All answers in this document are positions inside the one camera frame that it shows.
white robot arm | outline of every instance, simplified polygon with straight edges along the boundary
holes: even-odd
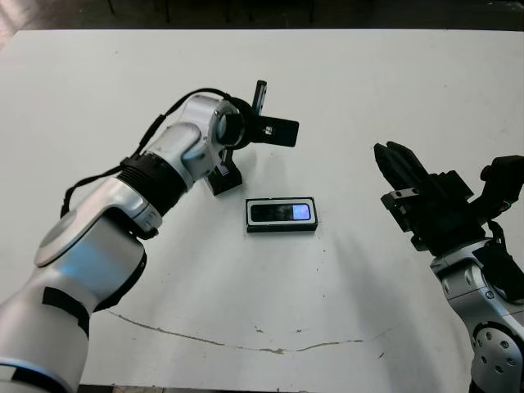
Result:
[[[407,147],[377,144],[375,158],[395,189],[382,202],[404,232],[413,232],[415,248],[436,257],[431,269],[468,329],[475,353],[470,392],[523,392],[524,273],[493,218],[517,201],[524,157],[495,158],[481,173],[482,195],[471,203],[472,192],[455,171],[429,174]]]
[[[199,178],[215,195],[240,184],[234,149],[295,145],[297,122],[260,116],[265,91],[259,81],[253,106],[216,89],[188,94],[156,119],[131,157],[68,190],[29,281],[0,305],[0,391],[76,391],[92,313],[116,305],[146,266],[138,239],[155,236],[162,216]],[[178,121],[146,147],[183,103]],[[76,187],[112,174],[69,211]]]

black cable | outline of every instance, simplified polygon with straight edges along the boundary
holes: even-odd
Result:
[[[138,144],[137,149],[134,151],[134,153],[131,156],[136,156],[140,154],[143,150],[143,148],[149,143],[151,138],[155,135],[156,130],[164,123],[164,120],[167,116],[173,114],[179,107],[182,106],[182,104],[193,94],[197,93],[212,93],[216,94],[217,96],[221,96],[223,99],[228,100],[231,98],[231,96],[227,93],[224,93],[222,90],[218,90],[216,88],[199,88],[198,90],[195,90],[193,92],[190,92],[180,98],[178,101],[176,101],[163,115],[158,115],[158,117],[153,121],[153,123],[149,126],[147,131],[144,133],[142,139],[140,139],[140,143]],[[98,180],[100,178],[105,178],[106,176],[111,176],[112,174],[116,174],[120,172],[123,169],[123,162],[122,160],[120,164],[118,164],[116,167],[111,168],[107,170],[106,172],[102,174],[97,174],[94,176],[91,176],[89,178],[83,178],[82,180],[79,180],[77,183],[75,183],[74,186],[69,187],[64,195],[64,201],[60,210],[60,217],[62,218],[64,215],[66,215],[70,210],[70,201],[71,197],[73,196],[73,192],[75,192],[75,189],[78,187],[85,186],[86,184],[90,184],[94,182],[95,180]]]

dark floor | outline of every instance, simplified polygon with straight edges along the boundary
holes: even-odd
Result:
[[[114,14],[109,0],[0,0],[0,48],[18,29],[524,29],[524,7],[518,1],[111,0],[111,3]]]

gray line mark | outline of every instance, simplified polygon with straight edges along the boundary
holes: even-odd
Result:
[[[145,323],[140,323],[140,322],[133,321],[132,319],[126,318],[123,315],[114,313],[114,312],[109,311],[109,310],[107,310],[107,312],[109,314],[111,314],[111,315],[116,316],[117,318],[122,319],[125,322],[131,323],[132,325],[138,326],[140,328],[144,328],[144,329],[147,329],[147,330],[152,330],[153,332],[159,332],[159,333],[169,334],[170,336],[187,338],[188,340],[204,342],[206,344],[211,344],[213,346],[224,346],[224,347],[227,347],[227,348],[233,348],[234,350],[253,350],[253,351],[257,351],[257,352],[267,352],[267,353],[274,354],[274,355],[284,355],[287,352],[288,353],[289,352],[306,352],[307,350],[313,350],[313,349],[319,348],[321,346],[338,346],[340,344],[350,344],[350,343],[364,342],[364,340],[329,341],[329,342],[321,342],[321,343],[315,344],[313,346],[306,346],[305,348],[300,348],[299,350],[289,350],[289,349],[286,349],[286,348],[278,348],[278,349],[274,350],[274,349],[271,349],[271,348],[250,348],[248,346],[231,346],[231,345],[225,344],[223,342],[218,342],[218,341],[213,341],[213,340],[206,340],[205,338],[189,336],[187,334],[182,334],[182,333],[177,333],[177,332],[171,332],[170,330],[165,330],[165,329],[162,329],[161,327],[152,327],[152,326],[146,325]],[[380,336],[382,336],[383,334],[386,334],[387,332],[389,332],[390,330],[396,328],[399,325],[400,325],[400,323],[395,325],[394,327],[390,327],[389,329],[387,329],[384,332],[380,333],[379,335],[374,337],[372,340],[369,340],[368,342],[375,341]]]

table surface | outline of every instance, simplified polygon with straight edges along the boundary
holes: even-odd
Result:
[[[266,79],[264,113],[300,121],[296,148],[249,146],[235,154],[241,187],[213,197],[197,183],[165,216],[138,284],[92,318],[83,383],[465,392],[466,329],[431,256],[383,208],[373,144],[403,143],[479,192],[485,165],[524,150],[523,43],[481,31],[20,32],[0,52],[0,298],[29,276],[67,187],[130,154],[184,93],[250,101]],[[246,198],[298,196],[316,200],[316,233],[246,233]],[[522,205],[499,220],[519,262]]]

